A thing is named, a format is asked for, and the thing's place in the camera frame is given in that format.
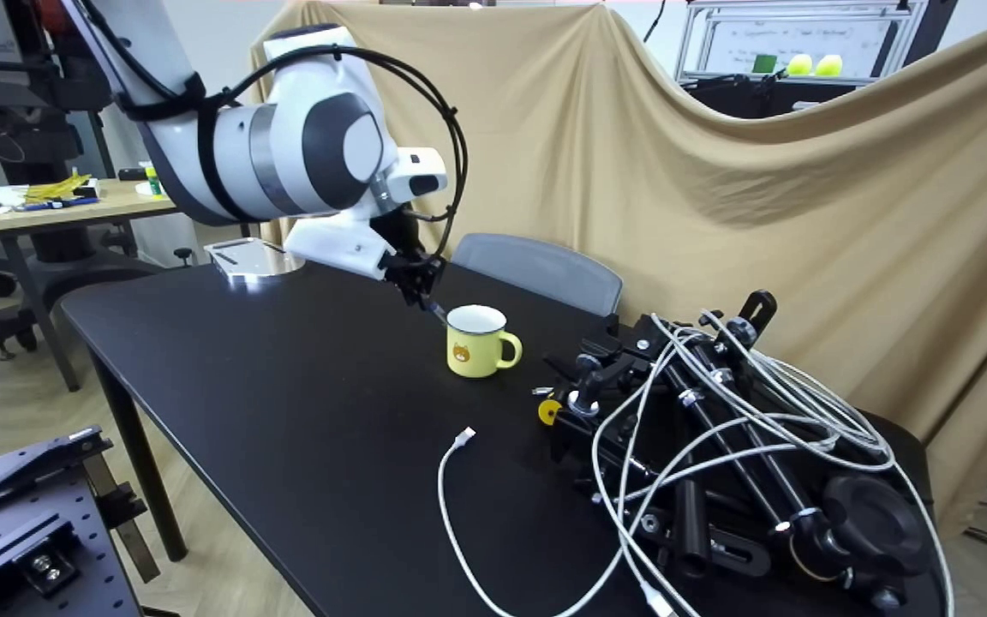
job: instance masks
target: table leg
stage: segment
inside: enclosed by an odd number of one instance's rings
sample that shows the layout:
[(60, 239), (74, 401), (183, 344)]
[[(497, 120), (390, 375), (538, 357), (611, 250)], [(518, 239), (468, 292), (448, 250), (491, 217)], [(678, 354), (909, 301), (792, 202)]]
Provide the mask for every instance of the table leg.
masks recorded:
[(74, 368), (73, 368), (73, 361), (69, 361), (69, 350), (64, 350), (62, 338), (60, 338), (60, 330), (55, 330), (50, 319), (49, 319), (49, 304), (41, 301), (38, 280), (36, 280), (36, 274), (30, 274), (21, 246), (16, 246), (16, 237), (5, 237), (5, 250), (6, 250), (6, 262), (10, 262), (10, 271), (13, 271), (16, 285), (21, 285), (21, 292), (25, 292), (25, 301), (28, 301), (28, 308), (30, 308), (36, 319), (38, 319), (38, 330), (41, 330), (41, 335), (44, 335), (44, 348), (50, 350), (50, 361), (55, 361), (64, 389), (69, 389), (69, 391), (79, 391), (79, 375), (74, 375)]
[(94, 357), (94, 368), (97, 368), (97, 376), (99, 376), (99, 384), (106, 391), (106, 401), (109, 401), (113, 421), (120, 429), (128, 461), (136, 471), (143, 502), (146, 502), (146, 507), (154, 514), (154, 527), (162, 536), (163, 554), (171, 563), (183, 563), (189, 554), (189, 547), (186, 547), (171, 498), (162, 487), (162, 478), (157, 478), (157, 465), (154, 465), (154, 457), (150, 457), (136, 406), (130, 401), (123, 384), (109, 375), (109, 368), (99, 357)]

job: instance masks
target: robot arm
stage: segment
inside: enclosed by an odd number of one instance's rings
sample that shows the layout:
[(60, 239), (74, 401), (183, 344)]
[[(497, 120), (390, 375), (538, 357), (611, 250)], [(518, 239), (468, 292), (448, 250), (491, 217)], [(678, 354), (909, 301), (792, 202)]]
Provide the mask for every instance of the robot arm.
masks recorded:
[(444, 188), (444, 164), (433, 149), (390, 141), (368, 65), (338, 56), (351, 31), (275, 36), (267, 58), (337, 50), (285, 63), (267, 103), (234, 108), (203, 94), (162, 0), (64, 0), (64, 10), (177, 210), (203, 224), (298, 217), (287, 253), (387, 279), (407, 297), (428, 292), (440, 262), (426, 256), (407, 202)]

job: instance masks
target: yellow mug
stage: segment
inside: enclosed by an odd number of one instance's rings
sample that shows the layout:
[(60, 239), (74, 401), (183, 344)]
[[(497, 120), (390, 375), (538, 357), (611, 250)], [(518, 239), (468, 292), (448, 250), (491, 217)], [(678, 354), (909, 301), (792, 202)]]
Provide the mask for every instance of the yellow mug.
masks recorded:
[(503, 311), (495, 304), (458, 304), (444, 317), (448, 330), (448, 369), (468, 382), (510, 369), (524, 357), (524, 344), (514, 333), (503, 333)]

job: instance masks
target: beige cloth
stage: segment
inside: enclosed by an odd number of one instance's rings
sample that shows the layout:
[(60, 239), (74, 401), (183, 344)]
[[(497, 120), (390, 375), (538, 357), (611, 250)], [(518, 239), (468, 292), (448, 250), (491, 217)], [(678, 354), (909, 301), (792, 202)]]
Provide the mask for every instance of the beige cloth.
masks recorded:
[[(627, 280), (627, 319), (781, 301), (768, 354), (928, 441), (943, 527), (987, 478), (987, 36), (856, 97), (730, 120), (684, 97), (604, 7), (295, 2), (458, 108), (458, 232), (570, 244)], [(396, 145), (441, 125), (377, 71)]]

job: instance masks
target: black table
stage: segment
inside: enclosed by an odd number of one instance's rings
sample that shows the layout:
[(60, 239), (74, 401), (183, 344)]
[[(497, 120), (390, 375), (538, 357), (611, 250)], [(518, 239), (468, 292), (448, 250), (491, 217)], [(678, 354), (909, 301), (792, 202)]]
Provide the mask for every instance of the black table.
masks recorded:
[[(331, 271), (291, 274), (257, 297), (208, 268), (175, 271), (74, 292), (64, 311), (97, 354), (175, 559), (186, 545), (130, 397), (315, 613), (486, 613), (435, 512), (435, 464), (473, 424), (476, 441), (448, 471), (455, 536), (502, 608), (556, 613), (608, 565), (614, 536), (553, 465), (532, 389), (553, 382), (542, 357), (570, 357), (604, 327), (463, 268), (440, 297), (502, 304), (524, 364), (458, 382), (441, 368), (435, 319), (387, 285)], [(711, 595), (719, 613), (823, 613), (844, 594), (719, 579)], [(646, 605), (619, 574), (590, 613)]]

